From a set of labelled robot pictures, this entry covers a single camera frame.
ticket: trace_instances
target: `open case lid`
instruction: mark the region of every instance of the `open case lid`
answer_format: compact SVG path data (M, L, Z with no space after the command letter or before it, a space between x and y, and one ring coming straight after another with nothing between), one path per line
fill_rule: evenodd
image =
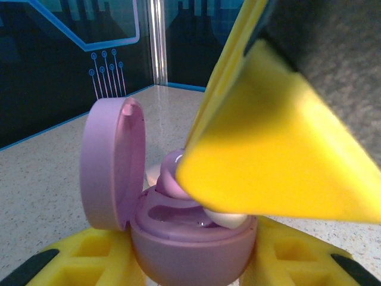
M82 204L90 225L123 231L142 192L145 124L133 98L104 98L90 110L80 155Z

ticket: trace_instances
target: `white earbud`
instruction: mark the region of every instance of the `white earbud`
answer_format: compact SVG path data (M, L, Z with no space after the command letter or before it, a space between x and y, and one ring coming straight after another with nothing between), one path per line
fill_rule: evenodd
M204 211L214 223L229 229L239 227L248 217L247 214L216 213L205 208Z
M149 186L154 186L160 176L160 164L151 166L146 170L147 182Z

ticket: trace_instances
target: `blue trim strip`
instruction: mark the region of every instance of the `blue trim strip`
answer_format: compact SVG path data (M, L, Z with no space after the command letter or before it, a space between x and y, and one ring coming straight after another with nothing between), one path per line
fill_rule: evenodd
M201 92L205 92L205 90L206 90L206 88L203 88L202 86L184 85L182 83L174 83L174 82L169 82L168 87L170 87L170 88L181 88L181 89L186 89L189 91L201 91Z
M150 87L152 87L152 86L153 86L153 85L149 85L149 86L146 86L145 88L139 89L138 91L134 91L134 92L128 94L127 97L129 97L129 96L131 96L131 95L134 95L134 94L137 94L137 93L140 92L140 91L144 91L144 90L146 90L146 89L148 89L148 88L150 88ZM41 134L43 134L43 133L45 133L45 132L47 132L47 131L50 131L50 130L52 130L52 129L54 129L54 128L60 127L60 126L63 125L63 124L66 124L66 123L68 123L68 122L71 122L71 121L73 121L73 120L76 120L76 119L78 119L78 118L80 118L80 117L82 117L82 116L84 116L84 115L89 114L89 112L90 112L90 111L85 112L85 113L83 113L83 114L81 114L81 115L78 115L78 116L76 116L76 117L74 117L74 118L68 119L68 120L66 120L66 121L64 121L64 122L62 122L62 123L59 123L59 124L57 124L57 125L54 125L54 126L52 126L52 127L50 127L50 128L47 128L47 129L45 129L45 130L43 130L43 131L40 131L40 132L36 133L36 134L30 135L30 136L27 137L27 138L21 139L21 140L15 142L15 143L12 143L12 144L10 144L10 145L7 145L7 146L5 146L5 147L2 147L2 148L0 148L0 152L3 151L3 150L5 150L5 149L8 149L9 147L12 147L12 146L15 146L15 145L17 145L17 144L19 144L19 143L22 143L22 142L24 142L24 141L27 141L28 139L31 139L31 138L36 137L36 136L38 136L38 135L41 135Z
M134 22L135 22L135 37L97 42L97 43L85 43L75 33L73 33L64 23L62 23L56 16L54 16L53 13L51 13L38 0L0 0L0 2L29 3L34 9L39 11L41 15L43 15L55 27L57 27L61 32L63 32L63 34L65 34L66 37L71 39L77 46L79 46L85 52L95 51L97 49L107 49L107 48L114 48L117 46L130 45L132 43L139 42L139 39L140 39L138 6L136 4L136 0L133 0L132 2Z

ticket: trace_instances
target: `granite-pattern surface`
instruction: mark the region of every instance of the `granite-pattern surface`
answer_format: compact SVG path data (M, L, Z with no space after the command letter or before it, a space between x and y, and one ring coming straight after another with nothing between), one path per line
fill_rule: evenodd
M202 93L154 86L134 97L145 114L146 165L151 166L183 146ZM0 280L44 246L88 227L78 176L85 120L0 152ZM348 250L381 279L381 225L276 220Z

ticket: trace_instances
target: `lavender charging case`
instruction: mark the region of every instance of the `lavender charging case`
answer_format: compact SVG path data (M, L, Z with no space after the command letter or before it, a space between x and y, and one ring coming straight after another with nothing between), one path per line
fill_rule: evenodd
M153 281L163 286L226 286L245 270L257 220L250 216L234 230L213 223L174 178L182 152L167 155L157 186L143 191L142 107L133 98L97 101L83 134L83 208L96 229L126 231L130 225L137 261Z

